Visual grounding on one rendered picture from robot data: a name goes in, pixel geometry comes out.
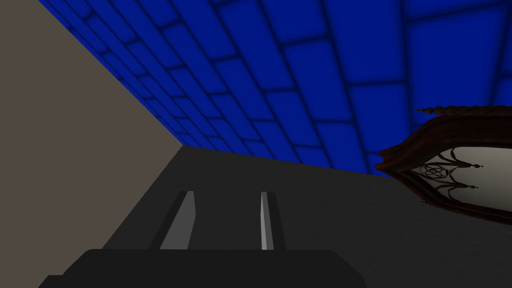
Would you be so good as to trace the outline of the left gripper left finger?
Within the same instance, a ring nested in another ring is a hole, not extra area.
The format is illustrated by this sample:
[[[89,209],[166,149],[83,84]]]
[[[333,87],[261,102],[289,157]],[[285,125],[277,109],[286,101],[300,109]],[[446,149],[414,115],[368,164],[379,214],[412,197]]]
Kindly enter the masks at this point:
[[[180,191],[159,226],[149,249],[187,250],[195,220],[194,192]]]

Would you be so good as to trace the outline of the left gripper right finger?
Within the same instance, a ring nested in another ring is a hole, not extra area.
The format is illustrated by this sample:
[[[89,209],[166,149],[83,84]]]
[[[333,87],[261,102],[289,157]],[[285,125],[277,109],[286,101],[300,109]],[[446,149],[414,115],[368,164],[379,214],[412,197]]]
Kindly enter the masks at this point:
[[[261,192],[260,231],[262,250],[287,249],[277,196],[270,191]]]

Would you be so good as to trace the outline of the dark wooden glass-door cabinet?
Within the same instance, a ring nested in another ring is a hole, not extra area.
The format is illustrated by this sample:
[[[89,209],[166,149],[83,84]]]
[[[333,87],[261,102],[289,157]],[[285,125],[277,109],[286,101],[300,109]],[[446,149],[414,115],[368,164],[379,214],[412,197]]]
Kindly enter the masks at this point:
[[[454,171],[472,167],[456,158],[456,148],[512,149],[512,106],[436,106],[421,111],[433,118],[401,144],[380,151],[383,161],[375,168],[430,206],[512,226],[512,211],[464,203],[451,195],[468,188],[454,179]]]

